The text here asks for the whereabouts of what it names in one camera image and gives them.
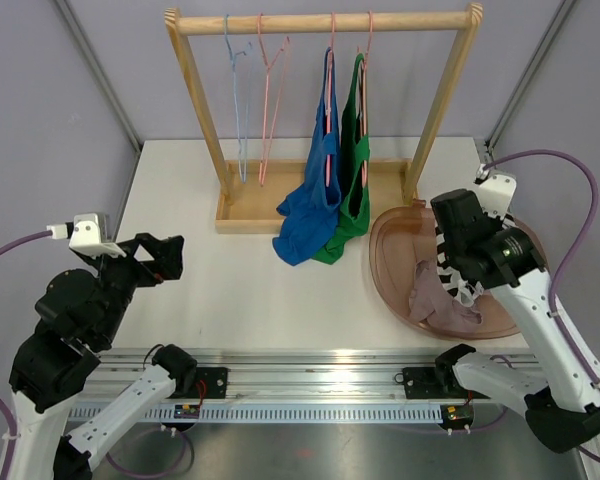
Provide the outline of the black white striped tank top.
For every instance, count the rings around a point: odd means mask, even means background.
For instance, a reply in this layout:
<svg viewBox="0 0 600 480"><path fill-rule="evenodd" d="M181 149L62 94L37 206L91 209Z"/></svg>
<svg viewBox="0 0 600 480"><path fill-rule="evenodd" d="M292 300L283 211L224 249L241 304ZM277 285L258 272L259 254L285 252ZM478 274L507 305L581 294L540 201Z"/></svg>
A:
<svg viewBox="0 0 600 480"><path fill-rule="evenodd" d="M437 221L434 221L436 237L436 271L443 289L462 306L473 307L485 289L478 281L465 280L446 258L445 240Z"/></svg>

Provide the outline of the mauve pink tank top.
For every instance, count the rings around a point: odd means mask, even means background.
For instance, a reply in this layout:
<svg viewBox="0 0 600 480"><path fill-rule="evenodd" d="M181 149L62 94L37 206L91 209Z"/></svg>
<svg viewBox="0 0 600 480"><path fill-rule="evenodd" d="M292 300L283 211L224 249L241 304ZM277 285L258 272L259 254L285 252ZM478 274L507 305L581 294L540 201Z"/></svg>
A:
<svg viewBox="0 0 600 480"><path fill-rule="evenodd" d="M409 309L410 321L426 322L434 330L444 331L446 334L472 334L483 323L476 303L473 307L464 307L443 289L435 259L417 264L409 296Z"/></svg>

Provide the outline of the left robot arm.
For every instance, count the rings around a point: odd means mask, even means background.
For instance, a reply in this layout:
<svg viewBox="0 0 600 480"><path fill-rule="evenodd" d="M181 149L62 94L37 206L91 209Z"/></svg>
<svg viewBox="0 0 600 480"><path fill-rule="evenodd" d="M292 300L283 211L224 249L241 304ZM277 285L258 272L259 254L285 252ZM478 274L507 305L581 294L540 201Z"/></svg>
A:
<svg viewBox="0 0 600 480"><path fill-rule="evenodd" d="M88 377L111 348L139 288L178 280L184 239L140 233L113 253L80 259L96 268L66 270L36 302L33 334L19 347L9 376L13 405L7 421L0 479L89 479L111 448L153 406L188 396L197 362L180 347L160 347L140 377L93 419L66 429Z"/></svg>

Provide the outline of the pink hanger of striped top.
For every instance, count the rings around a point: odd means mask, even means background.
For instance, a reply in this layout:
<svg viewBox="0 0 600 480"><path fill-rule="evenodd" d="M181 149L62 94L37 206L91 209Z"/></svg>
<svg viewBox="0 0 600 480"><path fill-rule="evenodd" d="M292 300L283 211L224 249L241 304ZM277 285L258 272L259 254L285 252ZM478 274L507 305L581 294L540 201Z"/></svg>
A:
<svg viewBox="0 0 600 480"><path fill-rule="evenodd" d="M288 69L288 61L289 61L289 51L290 51L290 38L286 36L280 48L276 51L274 56L270 58L267 54L267 50L265 47L265 42L263 40L263 14L260 13L257 17L257 38L259 43L259 48L263 60L263 65L265 68L265 83L264 83L264 98L263 98L263 120L262 120L262 134L261 134L261 142L262 142L262 155L259 162L259 171L258 171L258 184L260 187L265 185L268 162L270 158L270 152L273 145L274 135L277 127L277 119L278 112L280 108L280 102L282 98L282 93L285 85L287 69ZM272 85L272 72L276 65L281 64L281 73L279 78L278 91L275 96L275 101L273 103L271 100L271 85Z"/></svg>

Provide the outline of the light blue wire hanger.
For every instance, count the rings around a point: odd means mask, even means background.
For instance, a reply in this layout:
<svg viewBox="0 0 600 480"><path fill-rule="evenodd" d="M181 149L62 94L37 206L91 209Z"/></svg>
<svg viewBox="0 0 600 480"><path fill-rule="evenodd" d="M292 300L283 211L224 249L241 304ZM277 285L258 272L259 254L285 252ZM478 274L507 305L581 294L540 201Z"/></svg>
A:
<svg viewBox="0 0 600 480"><path fill-rule="evenodd" d="M250 88L251 76L253 70L253 45L251 42L246 44L243 50L234 50L229 40L229 14L225 14L223 18L223 38L226 44L227 53L232 74L232 94L235 114L235 135L238 143L238 174L239 180L245 184L248 174L248 129L250 119ZM240 101L239 75L237 70L238 61L247 59L249 61L249 69L247 73L247 99L244 102Z"/></svg>

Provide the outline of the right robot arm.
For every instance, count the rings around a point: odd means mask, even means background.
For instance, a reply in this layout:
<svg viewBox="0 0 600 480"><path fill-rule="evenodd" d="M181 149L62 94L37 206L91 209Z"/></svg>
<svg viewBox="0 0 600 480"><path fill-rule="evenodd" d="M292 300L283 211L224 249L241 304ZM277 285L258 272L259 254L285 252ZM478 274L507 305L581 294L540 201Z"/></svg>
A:
<svg viewBox="0 0 600 480"><path fill-rule="evenodd" d="M552 289L556 276L530 236L489 216L471 190L431 202L445 258L478 281L514 320L542 369L527 375L460 344L437 357L434 384L446 396L484 395L523 417L535 437L564 453L600 434L600 362Z"/></svg>

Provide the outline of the blue tank top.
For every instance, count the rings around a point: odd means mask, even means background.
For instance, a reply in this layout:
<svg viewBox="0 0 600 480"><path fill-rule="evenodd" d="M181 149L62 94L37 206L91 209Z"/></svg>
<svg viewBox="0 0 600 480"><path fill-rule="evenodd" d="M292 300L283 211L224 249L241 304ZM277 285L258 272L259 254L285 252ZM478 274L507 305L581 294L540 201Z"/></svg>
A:
<svg viewBox="0 0 600 480"><path fill-rule="evenodd" d="M277 207L284 220L272 246L278 257L291 266L311 259L333 236L338 223L342 194L338 181L340 129L335 80L333 50L327 48L304 180Z"/></svg>

